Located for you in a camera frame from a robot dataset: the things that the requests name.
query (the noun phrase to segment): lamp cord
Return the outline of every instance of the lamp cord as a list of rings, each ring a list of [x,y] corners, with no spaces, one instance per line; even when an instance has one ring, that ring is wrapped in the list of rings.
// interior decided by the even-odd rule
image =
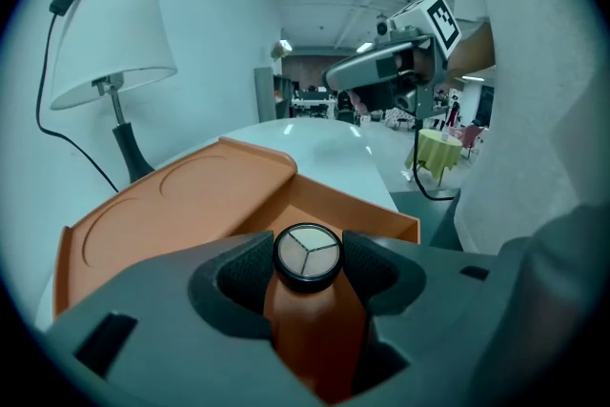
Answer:
[[[417,146],[419,146],[419,130],[423,129],[423,120],[416,119],[416,140],[415,146],[413,147],[413,177],[416,180],[417,186],[423,193],[423,195],[429,200],[453,200],[455,197],[432,197],[427,192],[426,189],[423,188],[421,182],[419,181],[419,177],[417,176]]]
[[[114,184],[108,178],[108,176],[104,173],[104,171],[97,165],[97,163],[95,163],[93,161],[93,159],[88,154],[85,153],[84,150],[82,150],[80,148],[80,146],[78,146],[69,137],[65,136],[64,134],[62,134],[60,132],[50,131],[48,129],[43,128],[42,124],[40,123],[40,104],[42,102],[42,92],[45,88],[45,78],[47,75],[47,62],[49,61],[49,45],[51,43],[51,33],[53,31],[53,25],[55,24],[56,18],[57,18],[57,14],[54,14],[53,18],[51,20],[51,25],[49,26],[49,34],[47,35],[47,46],[45,47],[45,57],[44,57],[44,60],[42,63],[42,74],[40,76],[40,86],[38,87],[38,97],[36,98],[36,124],[38,125],[38,129],[40,129],[40,131],[42,131],[44,134],[48,134],[49,136],[58,137],[59,139],[63,139],[64,141],[67,141],[70,144],[72,144],[78,151],[80,151],[89,160],[89,162],[95,167],[95,169],[100,172],[100,174],[106,179],[106,181],[109,183],[109,185],[112,187],[112,189],[118,193],[118,189],[114,186]]]

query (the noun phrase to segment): table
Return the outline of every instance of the table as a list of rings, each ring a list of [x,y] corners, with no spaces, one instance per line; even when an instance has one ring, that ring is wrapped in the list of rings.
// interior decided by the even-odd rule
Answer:
[[[279,119],[223,134],[289,154],[298,172],[313,180],[354,197],[397,212],[373,157],[367,140],[356,126],[328,119],[299,117]],[[218,137],[189,148],[162,163],[163,168],[183,156],[216,142]],[[58,226],[69,223],[58,223]],[[47,330],[52,324],[53,276],[47,283],[38,306],[35,325]]]
[[[312,106],[328,106],[328,118],[335,119],[335,105],[336,100],[324,99],[324,100],[307,100],[303,98],[294,98],[292,100],[293,106],[299,107],[312,107]]]
[[[413,155],[414,149],[411,149],[405,161],[407,168],[413,165]],[[445,168],[451,170],[459,162],[460,157],[461,141],[456,137],[432,129],[419,131],[417,164],[428,170],[432,177],[438,180],[438,185],[442,181]]]

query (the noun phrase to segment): white wall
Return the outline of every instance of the white wall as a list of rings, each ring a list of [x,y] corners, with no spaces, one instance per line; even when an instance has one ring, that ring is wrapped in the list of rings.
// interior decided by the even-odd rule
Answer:
[[[112,195],[80,153],[35,125],[50,1],[22,0],[0,48],[0,257],[29,322],[51,276],[62,226]],[[269,52],[281,28],[279,0],[160,0],[160,5],[178,75],[122,96],[124,114],[153,166],[258,121],[254,68],[272,65]],[[56,24],[54,40],[61,28]],[[81,145],[119,188],[128,185],[109,101],[62,112],[44,108],[42,119]]]
[[[464,90],[459,102],[459,115],[461,115],[461,123],[464,126],[470,126],[470,123],[477,115],[481,89],[482,85],[477,82],[468,82],[464,84]]]

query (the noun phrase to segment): person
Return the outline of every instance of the person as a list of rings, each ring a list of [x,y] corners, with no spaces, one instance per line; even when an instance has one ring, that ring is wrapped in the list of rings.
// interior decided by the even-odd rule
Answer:
[[[440,89],[435,97],[435,102],[437,102],[442,109],[449,110],[449,95],[445,93],[443,89]],[[434,124],[432,125],[432,129],[436,129],[438,126],[438,122],[440,122],[440,130],[442,131],[445,127],[445,122],[447,121],[447,112],[445,113],[445,117],[441,119],[435,119]]]
[[[447,126],[453,128],[456,125],[456,117],[458,117],[459,114],[459,102],[458,97],[456,95],[451,98],[453,101],[453,105],[451,106],[451,112],[449,113],[449,118],[447,119]]]
[[[448,79],[494,64],[497,76],[492,130],[438,239],[497,254],[607,199],[602,145],[587,121],[601,121],[599,101],[610,98],[610,43],[592,0],[455,0],[454,14],[478,28],[453,51]]]

